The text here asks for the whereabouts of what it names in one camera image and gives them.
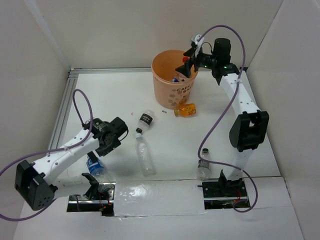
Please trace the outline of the small black cap bottle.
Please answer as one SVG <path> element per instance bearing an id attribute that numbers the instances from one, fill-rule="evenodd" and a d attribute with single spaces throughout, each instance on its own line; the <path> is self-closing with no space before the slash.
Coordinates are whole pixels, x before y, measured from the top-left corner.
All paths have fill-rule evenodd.
<path id="1" fill-rule="evenodd" d="M 200 155 L 203 159 L 209 156 L 209 150 L 207 148 L 203 148 Z M 197 165 L 197 178 L 204 181 L 210 178 L 210 163 L 204 161 L 202 159 L 198 160 Z"/>

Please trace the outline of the red label clear water bottle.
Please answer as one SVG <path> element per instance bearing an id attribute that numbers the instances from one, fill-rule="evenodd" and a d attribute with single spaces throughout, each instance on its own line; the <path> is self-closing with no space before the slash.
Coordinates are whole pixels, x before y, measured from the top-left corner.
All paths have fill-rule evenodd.
<path id="1" fill-rule="evenodd" d="M 185 63 L 189 58 L 188 57 L 183 57 L 182 62 Z"/>

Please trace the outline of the orange juice bottle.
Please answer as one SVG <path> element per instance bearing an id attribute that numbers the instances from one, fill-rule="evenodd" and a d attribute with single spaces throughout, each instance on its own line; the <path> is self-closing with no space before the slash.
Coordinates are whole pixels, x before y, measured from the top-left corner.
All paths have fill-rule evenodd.
<path id="1" fill-rule="evenodd" d="M 191 117 L 196 115 L 197 108 L 194 103 L 183 104 L 174 109 L 174 115 L 176 117 Z"/>

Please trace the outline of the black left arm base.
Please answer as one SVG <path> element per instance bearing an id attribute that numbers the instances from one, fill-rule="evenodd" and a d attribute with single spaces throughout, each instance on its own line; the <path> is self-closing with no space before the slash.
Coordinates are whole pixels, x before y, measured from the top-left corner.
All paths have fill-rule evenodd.
<path id="1" fill-rule="evenodd" d="M 85 193 L 68 197 L 68 213 L 97 212 L 104 217 L 114 216 L 115 182 L 98 182 L 90 173 L 82 173 L 84 182 L 89 183 Z"/>

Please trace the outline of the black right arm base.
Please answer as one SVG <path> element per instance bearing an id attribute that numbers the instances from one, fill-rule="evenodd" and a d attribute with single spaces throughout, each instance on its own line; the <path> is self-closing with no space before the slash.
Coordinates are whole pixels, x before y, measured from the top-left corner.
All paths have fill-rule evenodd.
<path id="1" fill-rule="evenodd" d="M 202 190 L 205 210 L 251 206 L 243 178 L 227 180 L 222 170 L 217 180 L 203 181 L 197 187 Z"/>

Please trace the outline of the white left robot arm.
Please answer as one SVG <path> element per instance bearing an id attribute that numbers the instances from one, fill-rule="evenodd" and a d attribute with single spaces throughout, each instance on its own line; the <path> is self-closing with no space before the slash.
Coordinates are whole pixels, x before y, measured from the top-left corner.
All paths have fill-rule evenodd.
<path id="1" fill-rule="evenodd" d="M 97 197 L 101 186 L 110 186 L 107 181 L 99 182 L 95 176 L 84 172 L 79 176 L 60 179 L 59 175 L 86 155 L 104 157 L 121 145 L 120 137 L 128 133 L 126 123 L 119 117 L 111 122 L 93 119 L 61 151 L 29 163 L 23 160 L 16 167 L 15 189 L 34 211 L 48 207 L 55 199 L 83 195 L 92 200 Z"/>

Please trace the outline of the blue label bottle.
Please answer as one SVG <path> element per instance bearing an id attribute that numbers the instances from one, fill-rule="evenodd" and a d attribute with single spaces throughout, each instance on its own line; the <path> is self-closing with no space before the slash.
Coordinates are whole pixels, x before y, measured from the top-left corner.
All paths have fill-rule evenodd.
<path id="1" fill-rule="evenodd" d="M 87 156 L 86 161 L 89 173 L 99 182 L 99 183 L 110 183 L 112 179 L 106 167 L 100 159 L 94 162 L 89 156 Z"/>

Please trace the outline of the black label clear bottle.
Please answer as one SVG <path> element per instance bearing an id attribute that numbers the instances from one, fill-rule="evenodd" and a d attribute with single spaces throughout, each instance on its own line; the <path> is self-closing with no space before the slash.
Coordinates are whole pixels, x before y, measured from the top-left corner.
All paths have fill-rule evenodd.
<path id="1" fill-rule="evenodd" d="M 139 134 L 142 134 L 143 132 L 147 131 L 150 128 L 154 118 L 155 114 L 152 110 L 144 111 L 138 120 L 138 126 L 135 131 Z"/>

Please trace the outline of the tall clear unlabelled bottle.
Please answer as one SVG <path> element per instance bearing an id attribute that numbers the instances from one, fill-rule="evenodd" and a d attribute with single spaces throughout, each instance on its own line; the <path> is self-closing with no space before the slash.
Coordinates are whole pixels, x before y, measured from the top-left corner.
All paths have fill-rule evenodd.
<path id="1" fill-rule="evenodd" d="M 135 134 L 135 149 L 142 175 L 146 178 L 154 176 L 156 169 L 151 158 L 150 148 L 141 133 Z"/>

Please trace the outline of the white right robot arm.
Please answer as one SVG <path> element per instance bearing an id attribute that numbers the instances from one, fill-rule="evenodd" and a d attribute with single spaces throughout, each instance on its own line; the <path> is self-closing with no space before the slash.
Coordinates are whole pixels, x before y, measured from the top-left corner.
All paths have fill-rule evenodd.
<path id="1" fill-rule="evenodd" d="M 234 124 L 229 131 L 230 144 L 235 150 L 233 159 L 223 170 L 226 179 L 218 184 L 218 190 L 223 196 L 230 196 L 236 189 L 233 181 L 243 176 L 243 169 L 259 144 L 264 142 L 269 114 L 262 111 L 253 102 L 247 92 L 237 66 L 231 63 L 231 42 L 227 38 L 217 38 L 210 54 L 204 53 L 204 40 L 199 34 L 191 39 L 191 48 L 183 55 L 187 58 L 176 71 L 185 77 L 199 68 L 211 70 L 213 78 L 227 94 L 232 102 L 236 115 Z"/>

